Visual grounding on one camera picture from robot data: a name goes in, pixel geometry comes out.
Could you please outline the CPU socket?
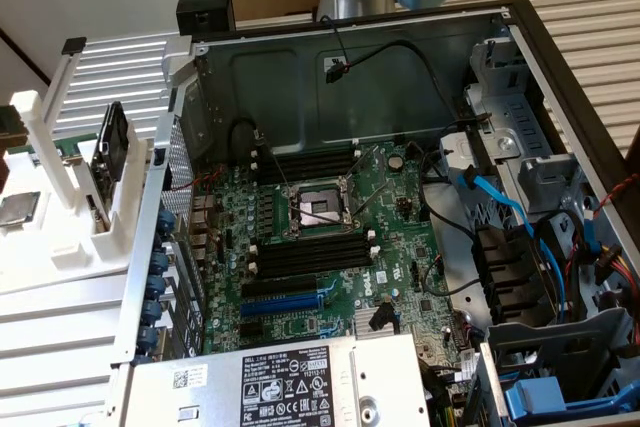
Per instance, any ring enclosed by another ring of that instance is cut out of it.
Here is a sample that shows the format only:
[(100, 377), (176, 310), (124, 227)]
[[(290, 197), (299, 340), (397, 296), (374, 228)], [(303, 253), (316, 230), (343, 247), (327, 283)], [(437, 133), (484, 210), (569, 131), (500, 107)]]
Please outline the CPU socket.
[(361, 228), (344, 176), (286, 184), (281, 195), (287, 214), (282, 236), (289, 240), (350, 234)]

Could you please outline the grey open PC case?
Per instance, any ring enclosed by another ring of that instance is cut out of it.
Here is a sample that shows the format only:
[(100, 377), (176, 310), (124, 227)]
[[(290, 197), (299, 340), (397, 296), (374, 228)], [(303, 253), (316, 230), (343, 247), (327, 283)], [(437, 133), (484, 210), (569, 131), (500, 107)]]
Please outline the grey open PC case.
[[(496, 165), (481, 135), (486, 114), (467, 102), (476, 80), (474, 45), (514, 40), (544, 96), (551, 135), (575, 155), (586, 177), (584, 215), (555, 209), (535, 217), (500, 190)], [(304, 147), (383, 142), (416, 144), (428, 165), (422, 213), (434, 218), (454, 307), (477, 329), (465, 377), (447, 382), (417, 355), (429, 427), (473, 427), (467, 397), (492, 323), (472, 248), (479, 226), (524, 227), (540, 273), (547, 275), (552, 321), (576, 323), (623, 308), (640, 346), (640, 171), (628, 166), (554, 39), (526, 0), (407, 12), (351, 22), (320, 22), (192, 37), (208, 53), (198, 72), (169, 90), (144, 188), (134, 256), (127, 277), (112, 374), (107, 427), (120, 427), (135, 368), (208, 356), (203, 351), (205, 287), (190, 243), (196, 181), (218, 165), (249, 159), (265, 141)], [(457, 184), (444, 169), (440, 139), (464, 132), (479, 171)], [(172, 235), (156, 233), (158, 211), (176, 217)], [(169, 259), (149, 363), (134, 363), (149, 261)]]

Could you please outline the green Dell motherboard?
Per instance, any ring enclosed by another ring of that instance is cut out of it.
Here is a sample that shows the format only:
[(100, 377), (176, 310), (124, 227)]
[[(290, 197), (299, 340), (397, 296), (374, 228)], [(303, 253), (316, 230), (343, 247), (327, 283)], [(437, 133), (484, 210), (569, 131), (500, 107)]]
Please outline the green Dell motherboard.
[[(392, 172), (391, 155), (404, 159), (404, 168)], [(215, 205), (207, 209), (217, 215), (217, 240), (206, 247), (217, 249), (216, 262), (197, 262), (204, 278), (205, 318), (203, 351), (225, 353), (243, 348), (285, 344), (294, 341), (355, 336), (356, 310), (376, 307), (369, 321), (374, 331), (388, 323), (394, 334), (407, 334), (415, 344), (418, 358), (447, 382), (465, 377), (464, 362), (473, 356), (479, 333), (458, 311), (452, 301), (456, 287), (446, 280), (445, 259), (441, 253), (434, 218), (423, 214), (421, 186), (427, 181), (428, 165), (414, 143), (391, 142), (362, 146), (344, 175), (355, 186), (352, 204), (359, 204), (381, 183), (388, 188), (357, 218), (371, 243), (372, 264), (360, 268), (279, 278), (258, 276), (258, 243), (292, 241), (282, 236), (286, 226), (286, 205), (282, 188), (290, 184), (259, 185), (258, 164), (277, 158), (248, 159), (232, 166), (218, 165), (203, 174), (195, 184), (195, 196), (214, 195)], [(241, 286), (253, 281), (314, 276), (319, 288), (333, 297), (322, 310), (243, 318), (240, 306), (261, 299), (243, 299)], [(261, 321), (264, 335), (240, 339), (241, 323)]]

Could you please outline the black long expansion slot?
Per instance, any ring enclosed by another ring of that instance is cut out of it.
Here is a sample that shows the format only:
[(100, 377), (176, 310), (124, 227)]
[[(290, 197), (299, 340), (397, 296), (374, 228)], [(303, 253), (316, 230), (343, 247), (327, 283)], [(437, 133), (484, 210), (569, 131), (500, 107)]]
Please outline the black long expansion slot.
[(240, 296), (243, 299), (273, 297), (316, 292), (318, 288), (318, 280), (314, 276), (288, 277), (245, 283), (241, 286)]

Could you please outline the blue expansion slot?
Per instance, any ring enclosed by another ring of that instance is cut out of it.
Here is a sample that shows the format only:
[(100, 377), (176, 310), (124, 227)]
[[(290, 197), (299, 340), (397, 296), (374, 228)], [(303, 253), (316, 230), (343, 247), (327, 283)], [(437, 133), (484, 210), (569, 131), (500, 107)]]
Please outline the blue expansion slot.
[(333, 295), (328, 291), (261, 299), (240, 306), (243, 318), (322, 310)]

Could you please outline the silver metal disk bay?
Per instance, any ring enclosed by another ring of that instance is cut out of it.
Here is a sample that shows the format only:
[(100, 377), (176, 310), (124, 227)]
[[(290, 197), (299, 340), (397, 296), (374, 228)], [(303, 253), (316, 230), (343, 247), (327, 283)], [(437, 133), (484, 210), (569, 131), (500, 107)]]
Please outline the silver metal disk bay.
[(479, 171), (478, 161), (466, 133), (455, 132), (442, 137), (439, 148), (444, 169), (452, 184), (458, 183), (458, 178), (469, 166)]

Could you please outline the grey power supply unit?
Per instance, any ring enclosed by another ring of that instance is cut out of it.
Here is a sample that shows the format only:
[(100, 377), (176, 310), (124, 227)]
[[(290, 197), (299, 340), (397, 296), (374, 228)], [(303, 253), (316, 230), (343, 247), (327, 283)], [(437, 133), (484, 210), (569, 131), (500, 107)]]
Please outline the grey power supply unit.
[(142, 365), (120, 427), (429, 427), (409, 335)]

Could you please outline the grey perforated drive cage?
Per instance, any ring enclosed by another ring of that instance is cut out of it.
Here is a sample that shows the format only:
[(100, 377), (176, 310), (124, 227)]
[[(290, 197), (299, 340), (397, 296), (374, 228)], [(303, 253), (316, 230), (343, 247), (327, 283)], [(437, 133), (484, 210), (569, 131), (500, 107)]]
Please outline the grey perforated drive cage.
[(481, 135), (500, 190), (532, 217), (561, 208), (584, 215), (586, 177), (574, 154), (553, 139), (544, 96), (516, 42), (489, 38), (473, 46), (467, 87), (473, 111), (486, 114)]

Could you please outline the green circuit card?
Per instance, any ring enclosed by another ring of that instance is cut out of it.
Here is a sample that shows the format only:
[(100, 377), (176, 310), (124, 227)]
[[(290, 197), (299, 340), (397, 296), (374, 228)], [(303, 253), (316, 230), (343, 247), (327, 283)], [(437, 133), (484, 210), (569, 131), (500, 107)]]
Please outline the green circuit card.
[(80, 161), (90, 164), (97, 144), (97, 135), (86, 134), (58, 139), (54, 145), (62, 163), (66, 166), (77, 165)]

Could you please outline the white printed parts rack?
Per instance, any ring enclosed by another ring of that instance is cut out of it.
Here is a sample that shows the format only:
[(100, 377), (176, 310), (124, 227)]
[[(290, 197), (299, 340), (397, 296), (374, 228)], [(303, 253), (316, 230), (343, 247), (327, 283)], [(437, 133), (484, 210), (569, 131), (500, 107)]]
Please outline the white printed parts rack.
[(0, 228), (0, 294), (82, 280), (127, 269), (138, 222), (148, 146), (128, 122), (129, 149), (109, 211), (110, 229), (96, 223), (97, 194), (89, 164), (62, 163), (33, 90), (13, 94), (9, 108), (27, 134), (28, 151), (7, 152), (7, 196), (40, 192), (34, 219)]

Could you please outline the grey sheet metal cage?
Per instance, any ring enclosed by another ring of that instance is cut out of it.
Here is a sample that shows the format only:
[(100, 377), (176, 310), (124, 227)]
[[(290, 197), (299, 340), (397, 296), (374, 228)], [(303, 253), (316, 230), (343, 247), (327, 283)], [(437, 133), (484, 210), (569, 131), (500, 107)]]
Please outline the grey sheet metal cage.
[(505, 392), (525, 379), (555, 377), (566, 402), (617, 394), (640, 380), (640, 346), (623, 308), (563, 325), (489, 328), (467, 397), (464, 418), (473, 427), (640, 427), (640, 405), (628, 413), (517, 425)]

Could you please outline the blue plastic drive carrier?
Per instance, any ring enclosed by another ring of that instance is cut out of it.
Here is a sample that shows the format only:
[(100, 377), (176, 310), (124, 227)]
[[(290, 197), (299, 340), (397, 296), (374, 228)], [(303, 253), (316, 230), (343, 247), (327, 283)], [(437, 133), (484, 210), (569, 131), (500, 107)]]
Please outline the blue plastic drive carrier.
[(525, 379), (505, 392), (505, 400), (511, 420), (517, 425), (617, 415), (640, 405), (640, 380), (613, 396), (566, 402), (555, 377)]

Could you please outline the silver CPU chip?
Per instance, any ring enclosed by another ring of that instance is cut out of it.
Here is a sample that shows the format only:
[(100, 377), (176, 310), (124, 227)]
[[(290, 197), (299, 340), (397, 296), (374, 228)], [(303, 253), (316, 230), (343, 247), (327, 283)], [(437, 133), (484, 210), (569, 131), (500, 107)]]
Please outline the silver CPU chip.
[(5, 197), (0, 202), (0, 228), (14, 228), (34, 219), (40, 192), (26, 192)]

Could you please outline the white corner bracket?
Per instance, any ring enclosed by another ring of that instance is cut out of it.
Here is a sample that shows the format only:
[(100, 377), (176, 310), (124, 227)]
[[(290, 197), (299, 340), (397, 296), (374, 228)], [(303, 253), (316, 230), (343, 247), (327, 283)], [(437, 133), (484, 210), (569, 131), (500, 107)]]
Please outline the white corner bracket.
[(169, 90), (179, 87), (182, 83), (198, 72), (197, 60), (208, 53), (209, 47), (204, 43), (194, 42), (191, 35), (171, 37), (167, 40), (161, 69), (165, 84)]

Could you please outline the black plastic drive bracket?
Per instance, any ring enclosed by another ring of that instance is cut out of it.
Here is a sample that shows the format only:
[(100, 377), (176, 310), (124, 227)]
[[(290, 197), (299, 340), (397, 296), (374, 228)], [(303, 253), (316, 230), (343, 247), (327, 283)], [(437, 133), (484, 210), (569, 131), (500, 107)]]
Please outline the black plastic drive bracket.
[(543, 327), (552, 321), (553, 288), (548, 276), (540, 273), (524, 227), (479, 226), (472, 254), (493, 324)]

